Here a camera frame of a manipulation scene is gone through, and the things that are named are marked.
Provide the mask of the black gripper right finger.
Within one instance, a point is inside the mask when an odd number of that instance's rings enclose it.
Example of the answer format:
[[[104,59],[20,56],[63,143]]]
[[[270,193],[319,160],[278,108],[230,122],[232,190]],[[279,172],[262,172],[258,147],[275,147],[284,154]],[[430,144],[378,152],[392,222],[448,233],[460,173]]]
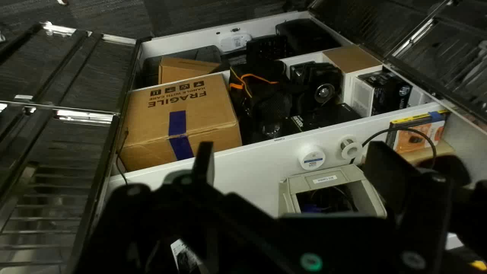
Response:
[[[364,173],[393,213],[405,210],[411,185],[421,175],[411,163],[383,141],[369,144]]]

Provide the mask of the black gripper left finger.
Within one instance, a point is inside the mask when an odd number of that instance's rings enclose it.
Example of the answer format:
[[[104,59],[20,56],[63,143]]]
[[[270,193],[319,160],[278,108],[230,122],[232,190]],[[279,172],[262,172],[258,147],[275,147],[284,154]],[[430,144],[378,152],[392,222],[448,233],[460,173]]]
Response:
[[[212,141],[201,141],[192,167],[192,178],[198,182],[215,182],[215,154]]]

